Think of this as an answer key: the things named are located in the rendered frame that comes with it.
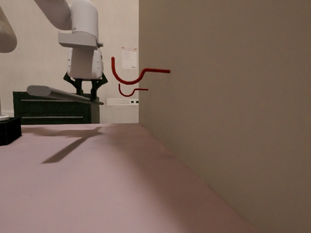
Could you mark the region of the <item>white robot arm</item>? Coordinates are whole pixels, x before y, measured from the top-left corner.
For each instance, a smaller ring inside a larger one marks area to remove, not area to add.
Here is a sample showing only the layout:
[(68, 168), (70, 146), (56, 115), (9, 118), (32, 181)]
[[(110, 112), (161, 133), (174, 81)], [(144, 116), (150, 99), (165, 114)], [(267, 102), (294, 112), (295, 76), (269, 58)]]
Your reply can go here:
[[(98, 50), (103, 47), (98, 35), (98, 10), (89, 0), (34, 0), (49, 22), (56, 28), (72, 33), (58, 33), (62, 47)], [(0, 53), (12, 52), (17, 37), (0, 6)]]

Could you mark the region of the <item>brown wall panel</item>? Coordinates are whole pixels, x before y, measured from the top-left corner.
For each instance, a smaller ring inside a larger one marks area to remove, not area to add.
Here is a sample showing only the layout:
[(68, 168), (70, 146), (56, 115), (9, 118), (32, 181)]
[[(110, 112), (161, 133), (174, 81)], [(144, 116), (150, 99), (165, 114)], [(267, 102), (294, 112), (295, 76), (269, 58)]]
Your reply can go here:
[(311, 233), (311, 0), (139, 0), (138, 122), (260, 233)]

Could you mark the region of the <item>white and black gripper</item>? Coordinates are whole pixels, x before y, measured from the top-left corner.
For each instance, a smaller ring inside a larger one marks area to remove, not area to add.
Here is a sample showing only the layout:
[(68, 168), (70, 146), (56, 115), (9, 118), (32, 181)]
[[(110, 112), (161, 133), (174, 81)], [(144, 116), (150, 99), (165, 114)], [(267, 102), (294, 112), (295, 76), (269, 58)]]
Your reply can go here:
[(91, 102), (95, 102), (98, 88), (108, 83), (104, 75), (101, 50), (99, 48), (98, 50), (69, 48), (67, 72), (63, 79), (71, 83), (76, 88), (76, 94), (80, 96), (84, 96), (82, 81), (92, 82), (90, 96)]

